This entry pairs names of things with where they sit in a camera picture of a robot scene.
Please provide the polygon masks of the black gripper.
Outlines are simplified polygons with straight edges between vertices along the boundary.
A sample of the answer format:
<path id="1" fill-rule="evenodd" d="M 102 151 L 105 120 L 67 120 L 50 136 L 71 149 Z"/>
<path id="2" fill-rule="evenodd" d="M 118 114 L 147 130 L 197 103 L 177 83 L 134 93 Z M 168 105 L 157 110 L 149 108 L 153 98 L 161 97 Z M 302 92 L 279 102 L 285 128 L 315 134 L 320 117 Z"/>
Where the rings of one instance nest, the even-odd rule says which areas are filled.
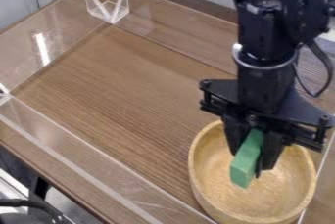
<path id="1" fill-rule="evenodd" d="M 221 117 L 228 146 L 235 155 L 251 130 L 260 130 L 255 178 L 272 170 L 287 146 L 322 151 L 335 117 L 312 105 L 296 89 L 298 68 L 239 67 L 235 79 L 204 79 L 200 108 Z"/>

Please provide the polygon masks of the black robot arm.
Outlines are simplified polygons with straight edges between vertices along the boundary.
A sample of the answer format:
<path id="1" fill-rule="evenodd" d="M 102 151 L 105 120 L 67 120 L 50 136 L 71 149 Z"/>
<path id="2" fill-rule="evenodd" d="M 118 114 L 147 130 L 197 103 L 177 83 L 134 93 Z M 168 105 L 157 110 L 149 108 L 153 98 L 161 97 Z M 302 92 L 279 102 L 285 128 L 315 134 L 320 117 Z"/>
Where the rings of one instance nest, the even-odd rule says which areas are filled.
<path id="1" fill-rule="evenodd" d="M 275 167 L 283 150 L 298 144 L 322 151 L 335 117 L 300 95 L 299 58 L 308 47 L 334 76 L 334 65 L 315 38 L 327 31 L 326 0 L 233 0 L 239 40 L 233 45 L 235 79 L 204 79 L 200 108 L 221 117 L 231 153 L 237 155 L 255 130 L 260 154 L 251 175 Z"/>

